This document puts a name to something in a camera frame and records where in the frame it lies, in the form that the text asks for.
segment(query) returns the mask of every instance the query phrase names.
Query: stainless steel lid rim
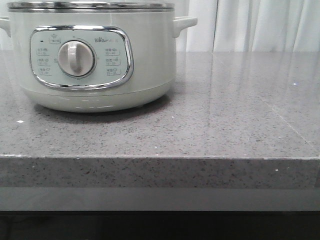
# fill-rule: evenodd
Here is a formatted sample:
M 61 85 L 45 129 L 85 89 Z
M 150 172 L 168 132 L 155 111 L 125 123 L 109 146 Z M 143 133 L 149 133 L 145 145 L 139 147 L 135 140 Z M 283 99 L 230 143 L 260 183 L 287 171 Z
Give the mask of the stainless steel lid rim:
M 10 13 L 57 13 L 57 14 L 69 14 L 69 13 L 165 13 L 174 12 L 174 8 L 145 8 L 145 9 L 99 9 L 99 8 L 9 8 Z
M 7 3 L 9 9 L 173 9 L 173 3 L 137 3 L 104 1 L 18 1 Z

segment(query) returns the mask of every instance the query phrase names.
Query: button label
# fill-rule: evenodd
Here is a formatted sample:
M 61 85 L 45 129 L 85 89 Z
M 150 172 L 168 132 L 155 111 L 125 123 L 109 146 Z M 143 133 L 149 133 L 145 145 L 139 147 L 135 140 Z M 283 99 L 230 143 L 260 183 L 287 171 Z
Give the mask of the button label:
M 42 75 L 42 76 L 51 76 L 50 68 L 43 67 L 43 68 L 40 68 L 39 71 L 40 71 L 40 75 Z
M 105 49 L 105 55 L 106 56 L 119 56 L 120 50 L 117 48 L 106 48 Z
M 57 34 L 53 33 L 53 34 L 51 34 L 51 36 L 49 38 L 49 43 L 50 44 L 61 44 L 61 38 L 58 37 Z
M 38 56 L 49 56 L 49 51 L 47 48 L 37 48 L 36 49 L 36 54 Z
M 116 56 L 116 57 L 108 57 L 105 60 L 106 66 L 119 66 L 121 64 L 121 60 Z
M 38 66 L 50 66 L 49 58 L 38 58 Z
M 106 69 L 106 75 L 107 76 L 114 76 L 114 75 L 120 75 L 121 74 L 121 69 L 119 68 L 107 68 Z

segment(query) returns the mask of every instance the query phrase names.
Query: gray quartz countertop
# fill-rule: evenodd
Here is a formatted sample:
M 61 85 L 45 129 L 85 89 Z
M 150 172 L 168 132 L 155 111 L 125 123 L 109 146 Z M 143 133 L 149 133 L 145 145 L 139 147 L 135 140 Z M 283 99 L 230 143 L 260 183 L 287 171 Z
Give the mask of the gray quartz countertop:
M 2 194 L 25 187 L 320 187 L 317 52 L 178 52 L 165 96 L 94 114 L 30 101 L 12 55 L 0 53 Z

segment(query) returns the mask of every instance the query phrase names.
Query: control panel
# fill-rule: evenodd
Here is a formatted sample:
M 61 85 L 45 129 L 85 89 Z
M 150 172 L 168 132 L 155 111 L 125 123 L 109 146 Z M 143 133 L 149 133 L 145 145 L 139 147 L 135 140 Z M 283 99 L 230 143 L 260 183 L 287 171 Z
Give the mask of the control panel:
M 127 34 L 96 25 L 38 27 L 30 38 L 30 65 L 42 84 L 71 91 L 117 87 L 134 70 Z

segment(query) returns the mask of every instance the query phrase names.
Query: rotary knob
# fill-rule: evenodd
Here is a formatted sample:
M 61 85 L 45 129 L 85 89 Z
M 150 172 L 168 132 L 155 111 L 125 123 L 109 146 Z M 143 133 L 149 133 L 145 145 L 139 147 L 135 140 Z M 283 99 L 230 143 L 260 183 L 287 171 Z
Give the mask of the rotary knob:
M 58 52 L 60 68 L 67 74 L 80 77 L 90 72 L 95 64 L 94 53 L 91 48 L 81 41 L 68 41 Z

